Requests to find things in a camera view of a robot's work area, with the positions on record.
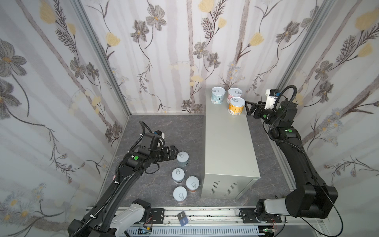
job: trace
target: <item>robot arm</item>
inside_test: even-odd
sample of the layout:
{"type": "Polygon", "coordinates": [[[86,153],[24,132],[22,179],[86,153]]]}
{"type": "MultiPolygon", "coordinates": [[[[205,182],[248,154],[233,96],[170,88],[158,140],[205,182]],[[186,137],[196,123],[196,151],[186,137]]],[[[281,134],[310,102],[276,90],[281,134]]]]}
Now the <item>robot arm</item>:
{"type": "Polygon", "coordinates": [[[137,199],[131,207],[118,216],[114,216],[121,201],[133,184],[146,172],[151,164],[175,160],[178,149],[164,146],[160,131],[152,133],[150,128],[140,121],[143,132],[138,141],[130,148],[124,159],[116,168],[116,177],[95,206],[82,220],[73,220],[68,227],[70,237],[112,237],[126,230],[131,224],[146,222],[150,214],[150,203],[137,199]]]}
{"type": "Polygon", "coordinates": [[[267,214],[326,218],[333,207],[332,202],[334,203],[338,197],[335,187],[327,186],[313,167],[302,146],[299,133],[292,126],[297,112],[296,104],[292,102],[295,95],[296,87],[289,86],[280,93],[274,105],[261,101],[245,104],[248,115],[254,113],[254,118],[261,118],[269,125],[268,135],[287,158],[296,182],[296,189],[285,198],[260,199],[257,203],[258,219],[259,216],[267,214]],[[276,109],[281,95],[288,88],[294,89],[292,98],[282,101],[276,109]]]}

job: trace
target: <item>gray metal box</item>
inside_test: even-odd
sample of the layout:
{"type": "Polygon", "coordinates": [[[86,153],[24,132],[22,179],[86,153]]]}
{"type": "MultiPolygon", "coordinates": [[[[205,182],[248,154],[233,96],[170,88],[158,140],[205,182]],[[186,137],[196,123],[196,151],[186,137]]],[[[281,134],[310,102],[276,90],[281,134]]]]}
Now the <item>gray metal box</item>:
{"type": "Polygon", "coordinates": [[[201,197],[238,199],[260,179],[246,113],[232,115],[226,102],[205,107],[205,176],[201,197]]]}

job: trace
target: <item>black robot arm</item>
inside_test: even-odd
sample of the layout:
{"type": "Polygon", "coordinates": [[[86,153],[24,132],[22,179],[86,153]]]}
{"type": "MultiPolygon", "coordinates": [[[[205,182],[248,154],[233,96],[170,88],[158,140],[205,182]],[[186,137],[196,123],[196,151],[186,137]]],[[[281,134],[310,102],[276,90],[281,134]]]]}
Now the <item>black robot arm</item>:
{"type": "MultiPolygon", "coordinates": [[[[326,218],[333,207],[330,200],[334,203],[338,193],[335,187],[326,185],[319,176],[304,150],[298,131],[292,126],[297,112],[296,104],[292,102],[295,95],[295,86],[289,86],[278,96],[272,109],[265,109],[266,103],[259,101],[246,102],[246,111],[248,115],[254,114],[254,118],[263,119],[269,125],[270,139],[276,142],[290,165],[296,189],[285,197],[288,214],[293,217],[326,218]],[[276,109],[281,95],[288,88],[294,89],[294,95],[290,100],[280,102],[276,109]]],[[[271,210],[266,210],[264,201],[265,199],[261,199],[258,202],[257,207],[260,207],[258,210],[262,213],[273,213],[271,210]]]]}

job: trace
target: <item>yellow can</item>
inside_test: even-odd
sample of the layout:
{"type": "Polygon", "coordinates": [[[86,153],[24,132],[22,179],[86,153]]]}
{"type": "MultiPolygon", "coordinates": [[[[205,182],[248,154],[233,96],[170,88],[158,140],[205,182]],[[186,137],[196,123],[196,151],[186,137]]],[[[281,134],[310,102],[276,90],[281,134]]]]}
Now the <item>yellow can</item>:
{"type": "Polygon", "coordinates": [[[245,100],[241,97],[232,97],[229,104],[229,113],[232,115],[240,115],[245,106],[245,100]]]}

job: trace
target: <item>gray marble floor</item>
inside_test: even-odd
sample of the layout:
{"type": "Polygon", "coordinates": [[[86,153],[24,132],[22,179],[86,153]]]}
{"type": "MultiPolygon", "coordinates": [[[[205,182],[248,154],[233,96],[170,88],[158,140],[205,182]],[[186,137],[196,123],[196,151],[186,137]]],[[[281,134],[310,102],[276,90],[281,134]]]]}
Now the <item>gray marble floor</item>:
{"type": "MultiPolygon", "coordinates": [[[[142,129],[140,120],[144,121],[153,131],[165,133],[166,146],[175,145],[179,151],[189,154],[189,164],[184,167],[185,178],[190,175],[199,177],[200,183],[204,175],[204,156],[202,155],[202,115],[132,115],[127,123],[120,141],[116,157],[105,180],[108,187],[114,176],[116,165],[124,154],[139,138],[142,129]]],[[[171,178],[171,172],[177,168],[177,161],[162,162],[160,170],[155,174],[143,174],[130,189],[120,206],[130,206],[137,198],[151,203],[151,206],[255,206],[260,198],[282,197],[289,193],[288,185],[275,157],[260,120],[248,116],[249,128],[254,144],[255,155],[261,178],[247,190],[238,200],[201,198],[201,187],[195,193],[189,193],[184,204],[178,204],[172,197],[173,190],[178,186],[171,178]]],[[[155,170],[152,165],[148,171],[155,170]]]]}

